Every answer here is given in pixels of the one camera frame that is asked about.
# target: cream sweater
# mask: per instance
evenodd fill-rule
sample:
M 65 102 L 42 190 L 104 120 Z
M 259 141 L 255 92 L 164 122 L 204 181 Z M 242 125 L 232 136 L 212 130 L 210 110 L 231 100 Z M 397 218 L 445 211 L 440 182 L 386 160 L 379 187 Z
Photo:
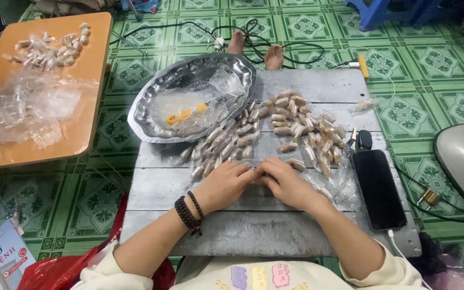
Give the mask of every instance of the cream sweater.
M 118 246 L 113 246 L 96 266 L 83 269 L 81 281 L 72 290 L 151 290 L 153 281 L 150 278 L 121 271 L 113 256 L 113 250 Z M 381 246 L 386 252 L 383 267 L 362 281 L 351 278 L 340 263 L 341 273 L 353 286 L 326 267 L 310 262 L 259 260 L 238 263 L 241 257 L 191 257 L 182 263 L 171 290 L 352 290 L 358 287 L 366 290 L 424 290 L 420 273 L 406 259 L 393 256 Z

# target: wooden tabletop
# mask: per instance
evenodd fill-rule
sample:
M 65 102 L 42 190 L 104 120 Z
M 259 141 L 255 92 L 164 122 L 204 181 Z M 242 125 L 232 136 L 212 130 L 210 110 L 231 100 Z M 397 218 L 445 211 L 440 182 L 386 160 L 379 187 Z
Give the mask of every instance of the wooden tabletop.
M 369 93 L 360 71 L 337 70 L 278 70 L 257 71 L 254 98 L 265 101 L 287 89 L 298 90 L 311 104 L 307 106 L 315 115 L 325 110 L 332 111 L 338 123 L 348 130 L 371 131 L 373 149 L 385 151 L 390 162 L 407 217 L 407 226 L 394 230 L 398 247 L 406 256 L 420 256 L 421 245 L 401 180 L 386 150 L 386 142 L 373 110 L 352 116 L 348 109 L 354 103 L 368 99 Z M 283 161 L 302 158 L 300 151 L 281 154 L 277 148 L 279 139 L 288 142 L 290 137 L 273 133 L 269 118 L 261 120 L 261 135 L 254 143 L 254 160 L 277 156 Z M 174 202 L 186 193 L 191 169 L 189 164 L 175 165 L 171 157 L 178 157 L 187 143 L 175 144 L 163 149 L 164 144 L 141 143 L 132 188 L 123 223 L 121 242 L 155 220 L 173 207 Z M 326 182 L 309 162 L 308 174 L 314 180 Z M 354 221 L 367 234 L 382 242 L 391 250 L 390 240 L 384 231 L 374 231 L 368 225 L 357 187 L 341 193 L 350 199 L 336 198 L 336 207 Z M 202 224 L 203 236 L 184 235 L 171 252 L 172 255 L 244 255 L 244 256 L 333 256 L 334 250 L 325 233 L 304 212 L 283 204 L 270 190 L 263 186 L 250 185 L 233 205 L 210 214 Z
M 82 90 L 80 101 L 73 115 L 60 122 L 63 133 L 61 141 L 46 148 L 39 148 L 31 139 L 22 143 L 0 144 L 0 167 L 66 158 L 84 154 L 91 148 L 96 131 L 108 42 L 113 22 L 109 13 L 66 16 L 8 25 L 0 38 L 0 86 L 12 73 L 22 67 L 22 64 L 11 63 L 2 57 L 4 54 L 15 55 L 14 45 L 18 41 L 29 39 L 30 34 L 42 36 L 44 31 L 57 39 L 73 32 L 80 34 L 79 26 L 83 22 L 91 26 L 89 44 L 84 46 L 74 65 L 58 68 L 56 72 L 87 82 L 99 82 L 99 89 Z

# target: phone charging cable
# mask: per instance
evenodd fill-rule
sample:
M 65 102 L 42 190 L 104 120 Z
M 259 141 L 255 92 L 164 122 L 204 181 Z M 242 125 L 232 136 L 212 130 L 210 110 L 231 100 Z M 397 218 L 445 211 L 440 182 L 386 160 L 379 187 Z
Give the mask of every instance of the phone charging cable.
M 388 230 L 388 236 L 390 237 L 390 241 L 391 241 L 391 245 L 396 249 L 396 251 L 398 252 L 398 254 L 403 257 L 404 259 L 407 260 L 406 256 L 404 256 L 404 254 L 402 252 L 400 252 L 400 249 L 396 246 L 396 243 L 395 243 L 395 235 L 393 234 L 393 230 Z M 429 284 L 427 284 L 424 279 L 422 279 L 422 283 L 425 285 L 425 287 L 427 287 L 429 290 L 433 290 Z

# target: stainless steel platter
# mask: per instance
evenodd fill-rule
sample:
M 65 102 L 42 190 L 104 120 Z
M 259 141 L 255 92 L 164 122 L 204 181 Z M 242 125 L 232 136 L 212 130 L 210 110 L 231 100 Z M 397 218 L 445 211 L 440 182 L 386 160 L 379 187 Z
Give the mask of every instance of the stainless steel platter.
M 206 82 L 220 68 L 234 73 L 240 80 L 247 97 L 242 104 L 227 104 L 233 107 L 229 117 L 217 122 L 213 126 L 204 128 L 190 136 L 180 137 L 176 131 L 159 126 L 151 117 L 150 103 L 160 93 L 168 89 L 185 88 L 197 82 Z M 248 102 L 253 99 L 256 81 L 256 70 L 244 57 L 227 54 L 205 54 L 181 60 L 157 72 L 155 76 L 142 88 L 128 113 L 128 123 L 133 131 L 144 142 L 150 143 L 177 143 L 192 142 L 208 135 L 222 121 L 235 118 L 245 109 Z

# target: black phone screen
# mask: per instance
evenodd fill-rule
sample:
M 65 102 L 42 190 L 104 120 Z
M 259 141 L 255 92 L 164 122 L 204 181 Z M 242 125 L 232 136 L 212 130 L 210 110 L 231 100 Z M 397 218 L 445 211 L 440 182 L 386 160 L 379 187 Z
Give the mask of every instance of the black phone screen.
M 384 152 L 356 152 L 352 163 L 372 227 L 375 230 L 405 227 L 406 216 Z

